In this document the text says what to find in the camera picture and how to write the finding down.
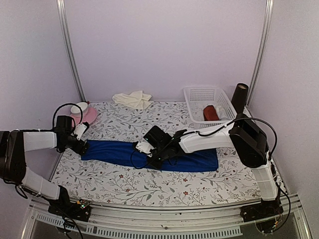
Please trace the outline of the pink saucer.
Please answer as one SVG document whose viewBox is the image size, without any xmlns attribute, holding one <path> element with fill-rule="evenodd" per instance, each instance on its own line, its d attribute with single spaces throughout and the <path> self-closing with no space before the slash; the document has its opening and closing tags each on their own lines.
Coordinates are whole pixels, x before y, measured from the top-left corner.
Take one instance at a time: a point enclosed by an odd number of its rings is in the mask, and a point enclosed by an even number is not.
<svg viewBox="0 0 319 239">
<path fill-rule="evenodd" d="M 85 113 L 82 122 L 87 122 L 91 125 L 97 118 L 97 110 L 93 107 L 89 107 Z M 70 116 L 75 120 L 76 125 L 80 123 L 81 114 L 71 114 Z"/>
</svg>

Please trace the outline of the aluminium frame post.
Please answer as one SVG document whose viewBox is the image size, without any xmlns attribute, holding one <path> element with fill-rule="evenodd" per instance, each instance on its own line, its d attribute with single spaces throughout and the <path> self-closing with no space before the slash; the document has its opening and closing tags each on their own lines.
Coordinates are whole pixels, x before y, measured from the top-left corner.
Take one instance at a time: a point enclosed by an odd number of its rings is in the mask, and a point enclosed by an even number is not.
<svg viewBox="0 0 319 239">
<path fill-rule="evenodd" d="M 80 76 L 79 76 L 79 72 L 78 72 L 78 68 L 77 68 L 76 60 L 75 60 L 75 56 L 74 56 L 74 51 L 73 51 L 73 47 L 72 47 L 71 35 L 70 35 L 70 31 L 69 31 L 66 8 L 65 8 L 65 1 L 64 0 L 57 0 L 56 3 L 57 3 L 57 10 L 58 10 L 61 31 L 62 31 L 62 35 L 63 35 L 63 40 L 64 40 L 66 53 L 67 53 L 67 57 L 68 57 L 68 62 L 70 65 L 75 88 L 76 88 L 77 94 L 79 96 L 79 99 L 81 101 L 86 101 L 84 89 L 83 89 L 83 86 L 82 86 L 82 83 L 80 80 Z"/>
<path fill-rule="evenodd" d="M 246 107 L 250 106 L 254 96 L 256 86 L 257 86 L 257 81 L 258 81 L 260 69 L 262 66 L 264 52 L 266 49 L 267 39 L 269 36 L 270 27 L 271 27 L 273 7 L 274 7 L 274 0 L 266 0 L 261 38 L 260 38 L 259 48 L 257 51 L 257 57 L 256 57 L 253 73 L 252 73 L 252 78 L 250 81 L 248 96 L 246 100 Z"/>
</svg>

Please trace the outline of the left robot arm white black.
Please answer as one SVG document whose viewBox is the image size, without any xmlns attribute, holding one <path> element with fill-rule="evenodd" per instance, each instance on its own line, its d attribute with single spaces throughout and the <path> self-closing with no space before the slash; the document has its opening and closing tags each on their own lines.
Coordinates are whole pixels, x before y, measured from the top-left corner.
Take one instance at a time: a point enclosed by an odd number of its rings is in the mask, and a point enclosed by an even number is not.
<svg viewBox="0 0 319 239">
<path fill-rule="evenodd" d="M 75 123 L 70 116 L 59 116 L 52 129 L 16 129 L 0 133 L 0 177 L 7 184 L 26 190 L 36 197 L 46 199 L 51 207 L 63 216 L 70 216 L 87 206 L 71 202 L 67 190 L 51 183 L 33 172 L 26 163 L 25 154 L 30 151 L 71 149 L 83 156 L 89 143 L 82 139 L 89 128 L 88 122 Z"/>
</svg>

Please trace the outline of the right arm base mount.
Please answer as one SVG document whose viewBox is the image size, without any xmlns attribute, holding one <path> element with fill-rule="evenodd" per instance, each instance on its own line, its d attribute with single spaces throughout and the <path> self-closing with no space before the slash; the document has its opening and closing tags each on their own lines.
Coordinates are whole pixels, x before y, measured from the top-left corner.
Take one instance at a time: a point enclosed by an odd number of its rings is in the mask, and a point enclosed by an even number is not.
<svg viewBox="0 0 319 239">
<path fill-rule="evenodd" d="M 281 203 L 262 201 L 258 204 L 243 206 L 240 208 L 240 216 L 244 222 L 250 222 L 268 217 L 273 217 L 284 212 Z"/>
</svg>

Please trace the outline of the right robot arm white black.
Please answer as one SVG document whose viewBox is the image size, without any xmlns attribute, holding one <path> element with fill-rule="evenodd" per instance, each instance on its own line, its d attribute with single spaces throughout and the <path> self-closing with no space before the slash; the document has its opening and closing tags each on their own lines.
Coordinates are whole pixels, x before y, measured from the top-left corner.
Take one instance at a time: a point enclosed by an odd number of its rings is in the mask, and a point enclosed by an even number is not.
<svg viewBox="0 0 319 239">
<path fill-rule="evenodd" d="M 202 150 L 234 147 L 241 163 L 250 168 L 261 191 L 258 213 L 268 217 L 281 205 L 281 188 L 272 160 L 273 150 L 266 134 L 256 125 L 257 118 L 238 114 L 236 119 L 218 126 L 179 130 L 173 136 L 153 126 L 138 142 L 136 149 L 148 156 L 148 163 L 159 169 L 164 160 Z"/>
</svg>

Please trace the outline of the white teacup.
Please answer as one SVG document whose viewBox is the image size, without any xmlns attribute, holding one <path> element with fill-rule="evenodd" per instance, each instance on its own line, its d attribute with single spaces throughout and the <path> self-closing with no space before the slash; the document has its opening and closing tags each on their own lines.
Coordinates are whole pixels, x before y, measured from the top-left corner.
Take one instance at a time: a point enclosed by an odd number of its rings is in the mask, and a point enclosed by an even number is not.
<svg viewBox="0 0 319 239">
<path fill-rule="evenodd" d="M 70 112 L 75 117 L 85 116 L 88 111 L 88 104 L 86 102 L 78 102 L 71 107 Z"/>
</svg>

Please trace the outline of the dark brown cylinder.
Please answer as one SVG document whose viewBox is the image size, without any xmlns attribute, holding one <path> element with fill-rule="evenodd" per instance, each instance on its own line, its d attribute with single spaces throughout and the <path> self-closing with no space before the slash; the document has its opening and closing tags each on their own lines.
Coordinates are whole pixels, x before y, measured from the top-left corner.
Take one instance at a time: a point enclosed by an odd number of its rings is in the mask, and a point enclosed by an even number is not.
<svg viewBox="0 0 319 239">
<path fill-rule="evenodd" d="M 238 83 L 232 99 L 231 104 L 233 105 L 237 114 L 241 114 L 244 111 L 244 107 L 246 105 L 246 100 L 248 96 L 249 86 L 244 83 Z"/>
</svg>

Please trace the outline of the clear plastic item in basket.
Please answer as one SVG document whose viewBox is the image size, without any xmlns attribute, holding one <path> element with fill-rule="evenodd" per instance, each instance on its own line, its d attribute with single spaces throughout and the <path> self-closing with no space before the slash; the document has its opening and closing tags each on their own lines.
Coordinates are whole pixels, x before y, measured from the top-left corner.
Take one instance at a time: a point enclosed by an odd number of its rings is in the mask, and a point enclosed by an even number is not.
<svg viewBox="0 0 319 239">
<path fill-rule="evenodd" d="M 219 120 L 229 120 L 227 112 L 223 106 L 217 106 L 215 108 L 215 110 L 216 110 L 216 113 L 217 113 Z"/>
</svg>

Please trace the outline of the blue microfibre towel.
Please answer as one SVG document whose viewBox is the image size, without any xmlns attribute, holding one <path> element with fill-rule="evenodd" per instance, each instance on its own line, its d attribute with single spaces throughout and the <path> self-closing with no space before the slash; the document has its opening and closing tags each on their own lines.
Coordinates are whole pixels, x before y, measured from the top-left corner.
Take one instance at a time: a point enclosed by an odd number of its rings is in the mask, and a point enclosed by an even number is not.
<svg viewBox="0 0 319 239">
<path fill-rule="evenodd" d="M 133 150 L 132 142 L 88 140 L 89 148 L 81 156 L 82 161 L 97 160 L 136 168 L 153 169 L 146 165 L 148 156 Z M 202 150 L 177 156 L 163 162 L 159 170 L 176 172 L 209 172 L 219 168 L 216 149 Z"/>
</svg>

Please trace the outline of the left aluminium frame post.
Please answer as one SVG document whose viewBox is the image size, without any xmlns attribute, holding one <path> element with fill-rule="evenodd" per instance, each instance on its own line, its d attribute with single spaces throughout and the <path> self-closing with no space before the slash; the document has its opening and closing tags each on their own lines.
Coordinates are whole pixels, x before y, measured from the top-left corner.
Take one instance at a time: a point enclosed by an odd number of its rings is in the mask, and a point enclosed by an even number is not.
<svg viewBox="0 0 319 239">
<path fill-rule="evenodd" d="M 83 89 L 83 86 L 82 86 L 82 83 L 80 80 L 80 76 L 79 76 L 79 72 L 78 72 L 78 68 L 77 68 L 76 60 L 75 60 L 75 56 L 74 56 L 74 51 L 73 51 L 73 47 L 72 47 L 71 35 L 70 35 L 70 31 L 69 31 L 66 8 L 65 8 L 65 1 L 64 0 L 57 0 L 56 3 L 57 3 L 57 10 L 58 10 L 61 31 L 62 31 L 62 35 L 63 35 L 63 40 L 64 40 L 66 53 L 67 53 L 67 57 L 68 57 L 68 62 L 70 65 L 75 88 L 76 88 L 77 94 L 79 96 L 79 99 L 81 101 L 86 101 L 84 89 Z"/>
</svg>

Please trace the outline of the aluminium front rail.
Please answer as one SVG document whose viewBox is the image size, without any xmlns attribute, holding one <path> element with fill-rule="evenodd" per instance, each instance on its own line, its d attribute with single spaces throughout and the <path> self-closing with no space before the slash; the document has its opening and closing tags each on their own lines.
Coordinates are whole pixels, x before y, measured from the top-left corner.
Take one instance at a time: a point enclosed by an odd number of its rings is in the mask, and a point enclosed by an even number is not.
<svg viewBox="0 0 319 239">
<path fill-rule="evenodd" d="M 138 207 L 93 203 L 87 222 L 64 225 L 48 212 L 48 204 L 31 201 L 22 230 L 23 239 L 312 239 L 296 194 L 281 198 L 284 212 L 269 232 L 274 217 L 245 222 L 244 206 L 257 201 L 197 207 Z"/>
</svg>

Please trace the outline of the right aluminium frame post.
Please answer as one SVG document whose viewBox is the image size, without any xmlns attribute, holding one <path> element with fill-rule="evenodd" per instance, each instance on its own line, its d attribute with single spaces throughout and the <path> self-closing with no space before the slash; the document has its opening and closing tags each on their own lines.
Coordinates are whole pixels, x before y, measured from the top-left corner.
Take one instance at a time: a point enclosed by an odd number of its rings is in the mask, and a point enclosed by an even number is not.
<svg viewBox="0 0 319 239">
<path fill-rule="evenodd" d="M 252 73 L 252 78 L 250 81 L 248 96 L 246 100 L 246 107 L 250 106 L 254 96 L 256 86 L 257 86 L 257 81 L 258 81 L 260 69 L 262 66 L 264 52 L 266 49 L 267 39 L 269 36 L 270 27 L 271 27 L 273 7 L 274 7 L 274 0 L 266 0 L 261 38 L 260 38 L 259 48 L 257 51 L 257 57 L 256 57 L 253 73 Z"/>
</svg>

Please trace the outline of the red-brown rolled towel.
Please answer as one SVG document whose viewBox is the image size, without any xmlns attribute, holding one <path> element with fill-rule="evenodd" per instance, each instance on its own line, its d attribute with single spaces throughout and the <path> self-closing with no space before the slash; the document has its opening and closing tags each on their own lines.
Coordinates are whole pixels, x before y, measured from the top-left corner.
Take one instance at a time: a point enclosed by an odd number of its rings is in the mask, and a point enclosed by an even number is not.
<svg viewBox="0 0 319 239">
<path fill-rule="evenodd" d="M 219 120 L 215 107 L 213 105 L 208 105 L 203 109 L 203 117 L 205 121 Z"/>
</svg>

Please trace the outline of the cream crumpled cloth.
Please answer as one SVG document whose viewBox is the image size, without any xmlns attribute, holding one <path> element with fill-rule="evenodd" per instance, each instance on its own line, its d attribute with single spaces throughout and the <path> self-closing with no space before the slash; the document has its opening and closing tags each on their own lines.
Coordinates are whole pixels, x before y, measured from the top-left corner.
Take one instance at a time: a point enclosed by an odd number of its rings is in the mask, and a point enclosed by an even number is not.
<svg viewBox="0 0 319 239">
<path fill-rule="evenodd" d="M 124 93 L 115 94 L 112 96 L 112 100 L 117 103 L 124 105 L 126 107 L 145 110 L 147 109 L 153 101 L 151 101 L 152 95 L 145 94 L 143 91 L 135 91 L 129 95 Z"/>
</svg>

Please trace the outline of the white perforated plastic basket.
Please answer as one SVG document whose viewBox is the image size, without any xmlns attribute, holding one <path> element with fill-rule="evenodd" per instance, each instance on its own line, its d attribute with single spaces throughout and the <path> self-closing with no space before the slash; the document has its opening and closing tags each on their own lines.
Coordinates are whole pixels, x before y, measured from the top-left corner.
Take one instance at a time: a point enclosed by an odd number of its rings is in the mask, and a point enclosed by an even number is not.
<svg viewBox="0 0 319 239">
<path fill-rule="evenodd" d="M 219 87 L 185 87 L 183 93 L 195 129 L 225 124 L 236 118 L 234 107 Z"/>
</svg>

